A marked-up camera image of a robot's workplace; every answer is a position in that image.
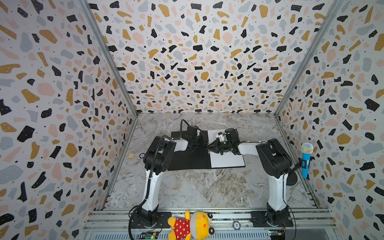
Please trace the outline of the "orange and black folder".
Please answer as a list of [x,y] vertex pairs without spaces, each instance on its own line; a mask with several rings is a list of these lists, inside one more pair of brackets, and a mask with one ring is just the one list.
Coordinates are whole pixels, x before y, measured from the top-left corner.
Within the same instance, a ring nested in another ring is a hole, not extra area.
[[[186,131],[172,132],[172,137],[181,137],[183,140],[186,140]],[[181,143],[181,145],[188,147],[188,141],[186,144]],[[196,150],[188,150],[186,148],[184,151],[175,151],[168,168],[169,171],[193,169],[212,169],[207,146]]]

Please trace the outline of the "text printed paper sheet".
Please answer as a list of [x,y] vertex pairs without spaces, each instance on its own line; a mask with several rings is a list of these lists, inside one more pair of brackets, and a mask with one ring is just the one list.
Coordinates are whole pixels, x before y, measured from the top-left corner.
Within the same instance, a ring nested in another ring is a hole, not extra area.
[[[224,133],[224,129],[220,130],[208,130],[208,140],[212,143],[216,140],[218,133]],[[223,168],[243,168],[246,166],[244,157],[242,155],[234,155],[231,151],[216,154],[209,151],[211,168],[212,169],[223,169]]]

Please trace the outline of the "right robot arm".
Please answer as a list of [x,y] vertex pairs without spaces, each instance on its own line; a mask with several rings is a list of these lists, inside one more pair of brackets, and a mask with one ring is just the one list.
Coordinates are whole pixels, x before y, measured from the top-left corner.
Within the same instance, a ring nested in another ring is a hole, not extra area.
[[286,202],[287,177],[293,163],[277,139],[240,141],[237,129],[230,128],[217,134],[216,139],[207,145],[207,150],[221,155],[231,152],[234,155],[258,156],[269,175],[269,199],[265,216],[257,223],[277,227],[286,222],[290,217],[290,207]]

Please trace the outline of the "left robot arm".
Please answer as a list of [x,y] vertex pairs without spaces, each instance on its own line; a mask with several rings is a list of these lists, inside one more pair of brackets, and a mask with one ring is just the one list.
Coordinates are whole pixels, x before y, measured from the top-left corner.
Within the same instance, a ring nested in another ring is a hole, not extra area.
[[182,132],[180,137],[157,136],[143,157],[146,185],[142,202],[134,210],[134,219],[149,226],[158,219],[159,193],[166,171],[210,169],[211,160],[206,150],[208,132]]

